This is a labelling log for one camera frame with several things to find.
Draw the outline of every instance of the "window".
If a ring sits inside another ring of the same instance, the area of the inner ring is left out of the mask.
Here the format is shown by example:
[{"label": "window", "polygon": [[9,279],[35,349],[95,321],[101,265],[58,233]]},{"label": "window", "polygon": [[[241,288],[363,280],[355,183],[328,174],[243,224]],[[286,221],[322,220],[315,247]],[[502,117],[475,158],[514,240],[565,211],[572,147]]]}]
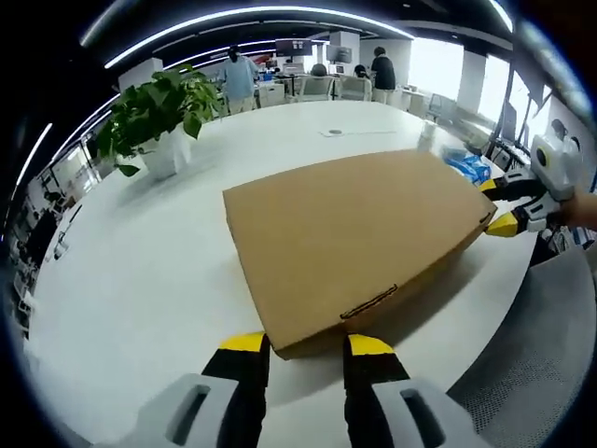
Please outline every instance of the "window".
[{"label": "window", "polygon": [[317,63],[317,46],[312,46],[312,55],[311,56],[303,56],[302,57],[302,64],[305,67],[305,73],[311,73],[311,69]]},{"label": "window", "polygon": [[[485,78],[483,80],[483,90],[481,91],[481,101],[479,105],[479,113],[488,119],[495,122],[498,121],[500,113],[502,112],[502,104],[504,96],[506,95],[507,74],[510,65],[506,61],[489,56],[487,58],[487,65],[485,67]],[[543,90],[543,98],[545,98],[550,89],[548,87]],[[522,128],[522,121],[524,120],[524,113],[526,112],[527,102],[529,100],[529,90],[522,81],[518,73],[514,72],[512,79],[512,93],[510,94],[510,103],[516,109],[516,137],[518,138]],[[535,102],[531,102],[529,109],[529,118],[527,124],[529,126],[529,146],[533,142],[533,137],[538,133],[544,133],[548,126],[549,102],[541,109],[539,114],[535,117],[539,106]]]},{"label": "window", "polygon": [[[323,46],[322,62],[324,65],[327,65],[327,60],[326,60],[327,45],[329,45],[329,44],[324,44],[324,46]],[[311,73],[311,69],[317,63],[317,47],[318,47],[317,45],[312,46],[312,55],[311,56],[303,56],[302,57],[302,63],[305,67],[305,73]]]},{"label": "window", "polygon": [[509,67],[509,63],[499,58],[494,56],[487,58],[479,113],[491,121],[497,122],[502,113]]},{"label": "window", "polygon": [[414,39],[410,47],[409,84],[456,100],[464,55],[462,45]]}]

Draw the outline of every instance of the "office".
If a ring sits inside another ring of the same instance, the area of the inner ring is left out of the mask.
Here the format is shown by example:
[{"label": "office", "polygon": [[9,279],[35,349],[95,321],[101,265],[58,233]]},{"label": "office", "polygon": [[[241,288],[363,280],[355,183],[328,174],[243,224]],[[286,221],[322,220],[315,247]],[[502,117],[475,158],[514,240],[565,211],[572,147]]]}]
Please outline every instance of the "office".
[{"label": "office", "polygon": [[[227,227],[223,190],[386,149],[426,148],[442,158],[444,150],[471,149],[499,175],[525,165],[529,156],[519,147],[528,149],[555,119],[579,143],[578,185],[584,191],[594,187],[590,124],[557,74],[541,67],[537,71],[548,75],[537,88],[527,74],[513,73],[504,107],[514,51],[507,24],[492,5],[479,6],[475,15],[483,20],[475,24],[458,6],[438,3],[454,8],[444,20],[425,2],[380,6],[370,15],[356,14],[357,5],[219,15],[201,8],[184,14],[188,10],[181,8],[174,14],[180,21],[152,15],[141,26],[140,13],[139,26],[120,29],[114,22],[121,40],[117,31],[99,33],[99,25],[76,36],[77,51],[90,53],[94,63],[62,84],[71,101],[48,94],[49,106],[30,121],[19,163],[7,176],[3,209],[4,237],[20,272],[14,315],[27,336],[22,346],[39,387],[75,433],[93,443],[120,439],[144,403],[183,372],[201,371],[223,340],[262,328]],[[167,10],[164,5],[161,11]],[[207,15],[209,20],[199,20]],[[192,22],[165,33],[185,21]],[[154,37],[159,31],[164,33]],[[236,114],[230,101],[238,98],[229,97],[230,78],[222,76],[232,64],[232,46],[238,46],[239,60],[257,69],[250,110],[242,107]],[[396,77],[386,104],[372,101],[378,47]],[[169,163],[169,173],[152,171],[147,161],[165,147],[117,159],[139,170],[127,177],[101,157],[97,134],[113,118],[111,107],[124,101],[127,87],[180,63],[202,72],[207,79],[201,82],[213,81],[215,101],[201,98],[203,109],[214,106],[213,119],[201,121],[197,138],[186,135],[184,119],[176,123],[178,143],[158,165]],[[324,73],[317,71],[319,64]],[[355,76],[358,65],[365,77]],[[88,87],[77,89],[78,83]],[[75,105],[75,97],[80,97],[76,112],[74,106],[62,112],[61,102]],[[508,120],[500,124],[502,110]],[[496,127],[502,132],[493,135]],[[46,193],[58,196],[48,199]],[[54,227],[35,232],[44,215],[53,217]],[[27,247],[33,234],[39,236]],[[536,236],[481,235],[467,249],[465,263],[455,266],[459,275],[436,285],[451,295],[432,294],[437,312],[393,344],[407,371],[442,392],[465,378],[518,300]],[[591,239],[590,231],[573,230],[551,243],[570,248]],[[22,256],[19,242],[25,244]],[[486,312],[479,311],[479,301]],[[340,364],[339,357],[301,363],[272,354],[268,405],[275,412],[264,421],[262,443],[274,445],[285,437],[276,428],[312,445],[349,443]],[[295,414],[301,418],[293,419]]]}]

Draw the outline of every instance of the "box flap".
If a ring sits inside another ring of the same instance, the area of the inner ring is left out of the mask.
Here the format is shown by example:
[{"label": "box flap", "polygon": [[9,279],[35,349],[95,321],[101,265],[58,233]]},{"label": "box flap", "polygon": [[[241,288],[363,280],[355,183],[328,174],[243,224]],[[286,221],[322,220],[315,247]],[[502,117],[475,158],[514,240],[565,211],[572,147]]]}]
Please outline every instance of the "box flap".
[{"label": "box flap", "polygon": [[443,161],[417,151],[317,163],[226,190],[224,200],[278,350],[399,297],[495,211]]}]

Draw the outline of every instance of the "white flower pot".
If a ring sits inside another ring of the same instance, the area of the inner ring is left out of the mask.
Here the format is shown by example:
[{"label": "white flower pot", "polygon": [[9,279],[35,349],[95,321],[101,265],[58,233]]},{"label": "white flower pot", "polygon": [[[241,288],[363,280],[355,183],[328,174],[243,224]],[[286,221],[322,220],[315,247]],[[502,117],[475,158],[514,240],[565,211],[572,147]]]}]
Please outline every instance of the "white flower pot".
[{"label": "white flower pot", "polygon": [[141,158],[155,179],[162,180],[180,173],[187,165],[190,141],[183,132],[182,126],[177,126],[171,133],[162,133],[159,141],[152,138],[141,145],[147,151]]}]

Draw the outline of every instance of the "person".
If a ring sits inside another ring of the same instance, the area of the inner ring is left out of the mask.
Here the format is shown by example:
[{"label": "person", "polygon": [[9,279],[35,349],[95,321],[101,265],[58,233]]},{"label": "person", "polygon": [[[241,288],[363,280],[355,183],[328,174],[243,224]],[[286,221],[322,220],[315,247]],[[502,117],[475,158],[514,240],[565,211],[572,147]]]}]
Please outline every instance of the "person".
[{"label": "person", "polygon": [[354,68],[354,75],[356,77],[365,77],[365,78],[369,79],[369,75],[367,74],[367,69],[365,68],[364,65],[361,65],[361,64],[357,65]]},{"label": "person", "polygon": [[242,56],[238,46],[230,47],[228,55],[229,59],[222,69],[220,78],[225,83],[230,114],[253,110],[257,66],[249,58]]},{"label": "person", "polygon": [[396,75],[394,65],[390,58],[385,55],[384,47],[377,47],[373,50],[375,59],[371,65],[371,72],[375,80],[373,84],[373,101],[389,105],[396,88]]},{"label": "person", "polygon": [[25,264],[29,263],[29,259],[31,258],[27,253],[27,247],[23,241],[17,242],[17,251],[19,252],[19,258]]},{"label": "person", "polygon": [[62,193],[59,193],[58,191],[46,191],[44,193],[44,198],[50,203],[54,213],[59,215],[64,211],[66,197]]},{"label": "person", "polygon": [[562,217],[567,226],[597,231],[597,194],[577,191],[562,204]]},{"label": "person", "polygon": [[311,69],[311,76],[312,77],[326,77],[327,76],[327,69],[326,66],[322,63],[316,63]]},{"label": "person", "polygon": [[54,214],[50,210],[44,210],[35,228],[31,231],[29,238],[27,238],[25,251],[37,268],[41,266],[49,243],[57,228],[58,224]]}]

